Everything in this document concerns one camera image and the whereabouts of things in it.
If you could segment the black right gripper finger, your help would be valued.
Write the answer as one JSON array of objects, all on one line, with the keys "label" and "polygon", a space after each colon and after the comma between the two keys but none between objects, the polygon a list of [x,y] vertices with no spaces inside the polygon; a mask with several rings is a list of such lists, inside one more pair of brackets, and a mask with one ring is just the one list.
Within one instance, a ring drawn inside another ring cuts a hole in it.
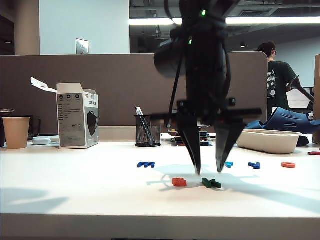
[{"label": "black right gripper finger", "polygon": [[200,145],[200,135],[198,130],[198,123],[182,123],[178,124],[178,132],[181,136],[189,155],[191,157],[192,163],[195,168],[197,175],[201,173],[201,145]]},{"label": "black right gripper finger", "polygon": [[222,172],[230,151],[232,150],[234,144],[237,143],[237,140],[240,137],[245,126],[245,123],[217,123],[215,125],[215,159],[217,171],[219,173]]}]

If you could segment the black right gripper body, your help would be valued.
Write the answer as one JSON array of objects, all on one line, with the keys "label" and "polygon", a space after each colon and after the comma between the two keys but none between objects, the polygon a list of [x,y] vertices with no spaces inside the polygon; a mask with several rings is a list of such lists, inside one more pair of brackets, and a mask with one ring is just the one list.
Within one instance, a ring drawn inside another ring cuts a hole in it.
[{"label": "black right gripper body", "polygon": [[186,73],[186,99],[177,102],[177,111],[173,112],[173,102],[180,73],[161,72],[166,78],[175,76],[168,113],[153,113],[152,121],[164,120],[166,123],[238,123],[243,119],[258,118],[262,114],[260,108],[232,108],[235,98],[227,98],[231,76],[227,73],[196,72]]}]

